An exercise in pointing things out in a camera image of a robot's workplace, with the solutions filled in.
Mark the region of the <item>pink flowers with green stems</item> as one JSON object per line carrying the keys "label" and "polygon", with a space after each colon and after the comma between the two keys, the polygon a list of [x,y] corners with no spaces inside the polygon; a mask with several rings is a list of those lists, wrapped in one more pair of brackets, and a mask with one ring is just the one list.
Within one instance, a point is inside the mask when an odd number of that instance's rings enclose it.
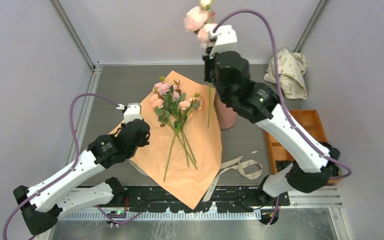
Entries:
{"label": "pink flowers with green stems", "polygon": [[187,99],[186,93],[180,88],[180,82],[173,81],[173,84],[167,83],[166,78],[159,77],[159,82],[152,87],[152,96],[150,99],[151,107],[157,115],[157,120],[161,127],[169,126],[173,130],[173,138],[169,149],[169,154],[164,170],[163,180],[166,180],[169,170],[169,164],[176,140],[183,148],[187,166],[193,165],[198,168],[197,160],[189,140],[184,131],[189,116],[202,109],[203,103],[199,93]]}

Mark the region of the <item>green orange flower bouquet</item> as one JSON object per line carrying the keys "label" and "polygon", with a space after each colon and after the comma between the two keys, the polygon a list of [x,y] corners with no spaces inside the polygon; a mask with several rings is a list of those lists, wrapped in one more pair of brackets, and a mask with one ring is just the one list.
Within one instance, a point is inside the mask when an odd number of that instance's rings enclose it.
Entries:
{"label": "green orange flower bouquet", "polygon": [[131,159],[159,186],[193,210],[218,174],[222,162],[222,140],[216,111],[215,89],[209,89],[187,77],[171,71],[165,82],[179,82],[188,100],[199,94],[203,106],[188,115],[183,128],[188,140],[182,146],[174,131],[161,126],[151,105],[150,92],[140,103],[141,116],[150,126],[149,145],[140,147]]}

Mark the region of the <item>pink flower stem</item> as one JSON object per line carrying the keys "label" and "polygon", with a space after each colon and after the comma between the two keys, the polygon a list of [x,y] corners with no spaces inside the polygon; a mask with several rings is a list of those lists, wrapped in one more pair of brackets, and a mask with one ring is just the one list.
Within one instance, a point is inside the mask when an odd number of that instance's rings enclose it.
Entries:
{"label": "pink flower stem", "polygon": [[215,11],[212,10],[213,0],[199,0],[198,5],[191,8],[183,19],[183,26],[187,33],[195,33],[202,49],[210,45],[209,31],[216,26]]}

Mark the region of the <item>cream printed ribbon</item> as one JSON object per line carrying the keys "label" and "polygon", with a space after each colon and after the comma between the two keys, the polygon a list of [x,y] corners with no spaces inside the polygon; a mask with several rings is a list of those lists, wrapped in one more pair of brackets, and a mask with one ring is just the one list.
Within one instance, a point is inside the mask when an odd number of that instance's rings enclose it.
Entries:
{"label": "cream printed ribbon", "polygon": [[[220,176],[229,170],[238,171],[242,177],[244,177],[248,180],[255,180],[262,175],[263,166],[259,162],[255,161],[253,159],[249,159],[249,160],[246,160],[244,162],[241,162],[242,158],[243,158],[243,156],[239,156],[239,157],[234,158],[232,160],[223,162],[220,165],[220,171],[215,176],[215,178],[213,179],[211,184],[209,185],[206,193],[204,194],[204,196],[202,198],[202,202],[208,202],[211,199],[212,194],[214,193],[214,191],[216,189],[216,186],[217,186],[217,183],[219,181]],[[245,169],[250,167],[250,166],[253,166],[253,165],[256,165],[257,167],[259,167],[259,169],[257,171],[251,172],[251,173],[246,173]]]}

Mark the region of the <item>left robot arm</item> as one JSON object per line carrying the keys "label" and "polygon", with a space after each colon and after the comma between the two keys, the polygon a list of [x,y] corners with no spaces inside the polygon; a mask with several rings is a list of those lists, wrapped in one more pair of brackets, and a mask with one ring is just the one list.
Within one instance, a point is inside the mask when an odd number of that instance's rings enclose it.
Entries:
{"label": "left robot arm", "polygon": [[121,206],[126,190],[116,177],[75,193],[71,190],[115,164],[130,159],[149,144],[150,126],[142,119],[122,123],[116,133],[98,136],[69,165],[43,182],[13,190],[24,222],[32,235],[51,229],[63,217],[88,207]]}

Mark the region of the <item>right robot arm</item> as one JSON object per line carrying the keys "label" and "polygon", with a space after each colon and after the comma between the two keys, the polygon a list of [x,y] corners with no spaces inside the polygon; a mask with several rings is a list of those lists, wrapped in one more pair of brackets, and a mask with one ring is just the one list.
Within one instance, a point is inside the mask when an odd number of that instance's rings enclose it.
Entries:
{"label": "right robot arm", "polygon": [[266,176],[256,196],[271,205],[290,190],[311,193],[325,186],[330,159],[340,152],[314,139],[281,105],[280,96],[267,84],[251,80],[249,62],[236,51],[204,54],[204,80],[215,86],[222,103],[274,137],[293,157],[294,163]]}

